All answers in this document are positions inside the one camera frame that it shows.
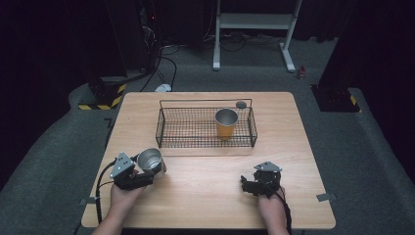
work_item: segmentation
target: dark background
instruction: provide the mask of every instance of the dark background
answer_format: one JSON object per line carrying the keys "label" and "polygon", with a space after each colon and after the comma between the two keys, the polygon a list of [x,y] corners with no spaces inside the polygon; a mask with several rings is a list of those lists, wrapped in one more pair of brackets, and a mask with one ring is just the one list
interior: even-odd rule
{"label": "dark background", "polygon": [[[208,29],[214,30],[214,24],[208,26],[213,13],[211,1],[154,2],[161,10],[158,18],[161,40],[167,38],[200,46]],[[224,0],[222,10],[283,13],[293,10],[293,2]],[[76,0],[69,5],[63,0],[1,3],[0,74],[5,93],[0,185],[7,182],[36,139],[70,109],[70,92],[87,82],[73,53],[73,35],[69,28],[73,20],[71,6],[95,6],[91,14],[103,20],[99,26],[107,28],[104,32],[109,34],[100,43],[109,44],[109,50],[116,47],[104,5],[103,0]],[[324,41],[340,37],[327,66],[337,72],[325,79],[330,81],[328,84],[354,86],[363,91],[374,117],[412,180],[414,10],[414,3],[409,0],[305,0],[294,32],[294,39],[298,40],[317,37]],[[113,59],[111,64],[122,64],[116,57],[107,59]],[[105,65],[96,65],[93,71],[99,73],[101,68]]]}

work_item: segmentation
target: metal cup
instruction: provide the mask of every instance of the metal cup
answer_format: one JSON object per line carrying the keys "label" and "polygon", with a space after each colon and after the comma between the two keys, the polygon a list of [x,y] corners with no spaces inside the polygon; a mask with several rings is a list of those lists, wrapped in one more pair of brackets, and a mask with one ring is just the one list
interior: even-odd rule
{"label": "metal cup", "polygon": [[232,137],[238,114],[231,109],[221,109],[214,116],[216,120],[217,137],[221,140],[229,140]]}
{"label": "metal cup", "polygon": [[144,172],[152,172],[155,179],[162,178],[167,171],[161,152],[158,149],[146,149],[137,157],[137,165]]}

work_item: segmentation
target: table top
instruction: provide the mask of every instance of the table top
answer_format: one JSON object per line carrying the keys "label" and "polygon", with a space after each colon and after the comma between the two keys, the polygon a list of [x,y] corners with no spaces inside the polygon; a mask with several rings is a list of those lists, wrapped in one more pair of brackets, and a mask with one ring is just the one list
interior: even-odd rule
{"label": "table top", "polygon": [[[280,166],[281,185],[295,229],[330,229],[336,221],[305,134],[300,114],[288,92],[172,92],[127,93],[98,176],[119,152],[133,157],[158,148],[156,130],[160,100],[252,99],[257,140],[253,148],[160,148],[167,172],[140,196],[125,227],[257,229],[265,224],[257,197],[242,191],[241,175],[254,180],[254,166]],[[111,181],[111,169],[103,181]],[[103,217],[110,206],[111,184],[101,187]],[[96,208],[86,206],[82,225],[98,225]]]}

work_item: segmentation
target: wire basket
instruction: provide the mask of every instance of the wire basket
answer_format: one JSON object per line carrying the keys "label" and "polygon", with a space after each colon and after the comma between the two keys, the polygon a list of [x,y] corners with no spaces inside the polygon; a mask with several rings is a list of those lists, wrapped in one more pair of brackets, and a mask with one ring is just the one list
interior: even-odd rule
{"label": "wire basket", "polygon": [[[161,100],[156,140],[159,148],[254,147],[257,133],[252,99]],[[229,140],[217,136],[214,116],[228,108],[238,114]]]}

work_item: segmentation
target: gold metal cup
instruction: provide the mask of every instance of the gold metal cup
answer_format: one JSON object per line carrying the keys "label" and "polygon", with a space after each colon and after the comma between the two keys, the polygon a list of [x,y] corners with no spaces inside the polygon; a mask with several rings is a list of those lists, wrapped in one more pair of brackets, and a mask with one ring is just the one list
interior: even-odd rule
{"label": "gold metal cup", "polygon": [[214,116],[216,120],[217,137],[221,140],[229,140],[232,138],[238,114],[231,109],[221,109]]}

